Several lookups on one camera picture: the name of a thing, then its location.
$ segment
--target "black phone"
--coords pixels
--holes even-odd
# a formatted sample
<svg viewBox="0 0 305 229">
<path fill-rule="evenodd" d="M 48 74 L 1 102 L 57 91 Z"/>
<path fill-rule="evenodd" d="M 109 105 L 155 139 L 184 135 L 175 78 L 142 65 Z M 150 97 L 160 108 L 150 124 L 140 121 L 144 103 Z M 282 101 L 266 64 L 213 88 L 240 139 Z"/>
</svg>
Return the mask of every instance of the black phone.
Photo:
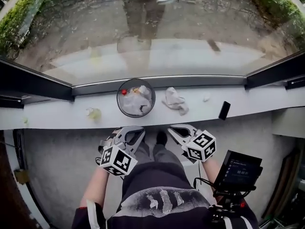
<svg viewBox="0 0 305 229">
<path fill-rule="evenodd" d="M 221 108 L 221 111 L 218 116 L 219 119 L 225 120 L 227 118 L 230 106 L 231 106 L 231 104 L 224 101 L 223 107 Z"/>
</svg>

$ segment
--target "glass pane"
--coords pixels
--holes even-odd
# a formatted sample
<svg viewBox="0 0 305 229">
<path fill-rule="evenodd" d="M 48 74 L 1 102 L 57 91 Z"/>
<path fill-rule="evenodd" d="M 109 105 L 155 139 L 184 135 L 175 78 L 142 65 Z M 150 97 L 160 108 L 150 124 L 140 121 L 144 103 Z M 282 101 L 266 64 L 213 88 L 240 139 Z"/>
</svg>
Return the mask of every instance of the glass pane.
<svg viewBox="0 0 305 229">
<path fill-rule="evenodd" d="M 1 1 L 1 55 L 73 85 L 247 75 L 305 47 L 305 0 Z"/>
</svg>

